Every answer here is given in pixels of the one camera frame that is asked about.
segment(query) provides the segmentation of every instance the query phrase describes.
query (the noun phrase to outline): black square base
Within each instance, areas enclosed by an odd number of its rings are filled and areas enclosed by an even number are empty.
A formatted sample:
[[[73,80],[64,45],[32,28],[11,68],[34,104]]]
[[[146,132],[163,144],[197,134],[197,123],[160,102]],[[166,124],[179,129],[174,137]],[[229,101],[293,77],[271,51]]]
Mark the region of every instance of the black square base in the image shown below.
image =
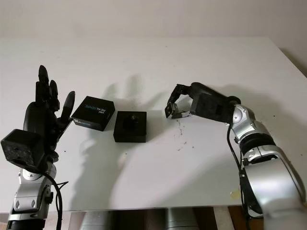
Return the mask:
[[[115,142],[146,142],[146,112],[118,111]]]

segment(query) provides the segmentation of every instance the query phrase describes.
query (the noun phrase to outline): realsense camera box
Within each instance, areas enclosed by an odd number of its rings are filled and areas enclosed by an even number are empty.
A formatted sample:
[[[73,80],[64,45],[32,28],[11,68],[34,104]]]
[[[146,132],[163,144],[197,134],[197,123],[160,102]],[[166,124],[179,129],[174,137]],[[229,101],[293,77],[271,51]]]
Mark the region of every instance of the realsense camera box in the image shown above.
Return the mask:
[[[114,111],[113,102],[87,96],[71,117],[78,126],[103,131]]]

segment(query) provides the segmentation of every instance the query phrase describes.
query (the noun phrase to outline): silver cylinder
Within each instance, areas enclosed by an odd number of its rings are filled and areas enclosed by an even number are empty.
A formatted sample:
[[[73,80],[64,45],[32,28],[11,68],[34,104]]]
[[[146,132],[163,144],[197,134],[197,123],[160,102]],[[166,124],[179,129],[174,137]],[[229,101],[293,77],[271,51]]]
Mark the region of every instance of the silver cylinder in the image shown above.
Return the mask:
[[[167,208],[167,230],[199,230],[192,208]]]

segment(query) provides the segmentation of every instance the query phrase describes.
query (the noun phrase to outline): robotic hand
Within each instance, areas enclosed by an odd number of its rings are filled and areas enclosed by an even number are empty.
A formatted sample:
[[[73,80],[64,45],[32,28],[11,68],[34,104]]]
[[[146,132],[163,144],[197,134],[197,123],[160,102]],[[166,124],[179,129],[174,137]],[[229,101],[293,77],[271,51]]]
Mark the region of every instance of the robotic hand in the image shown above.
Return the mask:
[[[190,111],[179,112],[175,102],[181,94],[193,99]],[[227,141],[239,169],[245,214],[248,215],[247,208],[263,214],[266,230],[307,228],[303,205],[306,191],[300,176],[266,127],[238,98],[226,97],[198,82],[190,86],[178,84],[168,100],[165,115],[172,119],[197,115],[228,123]],[[229,141],[231,130],[243,155],[241,162]]]
[[[24,129],[13,130],[1,141],[6,160],[21,168],[20,186],[9,216],[7,229],[10,230],[44,228],[53,200],[51,185],[55,186],[59,197],[57,230],[61,228],[62,198],[54,181],[56,168],[53,163],[59,159],[55,152],[57,142],[72,121],[75,92],[68,94],[62,115],[57,118],[54,114],[59,110],[57,85],[53,80],[49,84],[44,66],[40,66],[38,77],[35,102],[26,110]]]

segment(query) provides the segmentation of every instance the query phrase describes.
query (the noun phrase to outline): white wall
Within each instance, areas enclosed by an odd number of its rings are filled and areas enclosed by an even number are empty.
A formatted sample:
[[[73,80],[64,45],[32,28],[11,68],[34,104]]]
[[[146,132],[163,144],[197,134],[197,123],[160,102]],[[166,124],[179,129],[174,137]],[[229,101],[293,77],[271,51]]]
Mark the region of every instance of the white wall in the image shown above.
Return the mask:
[[[1,0],[0,36],[268,36],[307,76],[307,0]]]

